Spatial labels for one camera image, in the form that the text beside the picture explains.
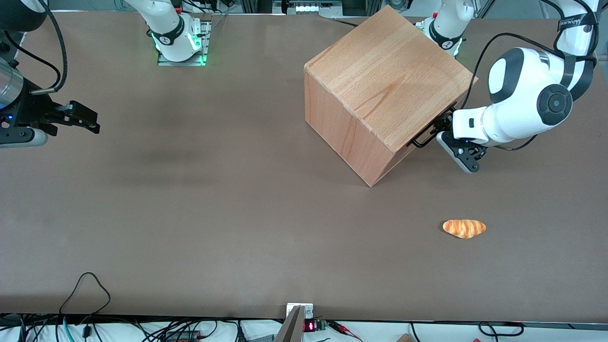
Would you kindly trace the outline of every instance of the green led light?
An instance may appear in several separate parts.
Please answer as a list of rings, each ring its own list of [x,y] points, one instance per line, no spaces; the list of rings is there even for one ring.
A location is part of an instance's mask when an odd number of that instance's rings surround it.
[[[190,40],[190,44],[192,44],[192,48],[194,50],[198,50],[201,48],[201,39],[200,38],[193,36],[189,33],[187,36],[188,36],[188,40]]]

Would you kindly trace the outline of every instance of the connector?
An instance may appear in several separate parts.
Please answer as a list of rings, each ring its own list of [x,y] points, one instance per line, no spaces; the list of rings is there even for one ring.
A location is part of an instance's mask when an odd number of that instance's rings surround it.
[[[167,333],[165,342],[198,342],[203,338],[200,330],[172,331]]]
[[[238,342],[247,342],[247,338],[245,337],[245,333],[243,332],[243,328],[241,325],[237,325],[237,341]]]
[[[82,338],[87,338],[89,336],[91,336],[91,327],[85,326],[82,328]]]

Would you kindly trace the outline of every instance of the metal clamp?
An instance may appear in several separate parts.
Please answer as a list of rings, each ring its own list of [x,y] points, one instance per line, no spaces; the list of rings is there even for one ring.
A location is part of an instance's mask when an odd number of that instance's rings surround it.
[[[420,133],[418,133],[410,142],[408,142],[406,144],[406,146],[413,144],[414,146],[416,146],[418,148],[423,148],[426,145],[428,145],[430,143],[430,141],[433,140],[437,136],[437,134],[439,134],[439,132],[449,131],[452,128],[452,113],[456,110],[454,108],[455,104],[456,104],[455,102],[452,103],[452,105],[450,105],[450,107],[446,111],[441,113],[429,125],[424,127],[424,129],[422,131],[420,131]],[[420,138],[423,134],[425,134],[425,132],[430,127],[432,127],[433,130],[430,131],[429,138],[426,139],[424,142],[418,142],[418,138]]]

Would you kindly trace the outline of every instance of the black strap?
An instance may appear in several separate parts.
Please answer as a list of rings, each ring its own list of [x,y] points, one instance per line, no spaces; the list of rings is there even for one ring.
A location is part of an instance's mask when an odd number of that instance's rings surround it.
[[[563,52],[563,54],[564,54],[564,74],[562,75],[562,80],[559,81],[559,84],[568,88],[568,86],[570,85],[570,82],[572,82],[572,77],[574,75],[574,68],[576,66],[576,56],[567,54],[565,52]]]
[[[171,30],[170,32],[167,33],[157,33],[154,32],[152,30],[150,30],[150,32],[152,32],[152,34],[154,35],[154,37],[156,38],[156,40],[158,40],[158,42],[160,42],[160,44],[163,45],[173,45],[174,40],[181,36],[182,33],[184,32],[184,19],[182,18],[182,16],[179,16],[179,23],[178,25]]]
[[[595,13],[568,16],[558,22],[558,31],[576,26],[595,25],[598,23]]]
[[[452,46],[454,46],[454,44],[456,44],[458,42],[458,40],[460,40],[460,37],[462,37],[462,35],[459,35],[456,38],[450,39],[450,38],[446,38],[446,37],[440,35],[435,30],[435,21],[434,20],[430,22],[429,33],[430,33],[430,37],[433,38],[433,40],[439,45],[439,47],[444,50],[451,49]]]

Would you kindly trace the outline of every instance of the robot logo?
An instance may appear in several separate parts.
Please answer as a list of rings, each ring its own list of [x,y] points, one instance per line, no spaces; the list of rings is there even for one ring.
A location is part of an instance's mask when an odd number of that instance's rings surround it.
[[[159,40],[159,41],[160,41],[160,42],[161,42],[163,45],[169,45],[169,44],[171,44],[171,39],[169,39],[169,38],[167,38],[167,37],[165,37],[165,36],[162,36],[162,37],[158,38],[158,40]]]

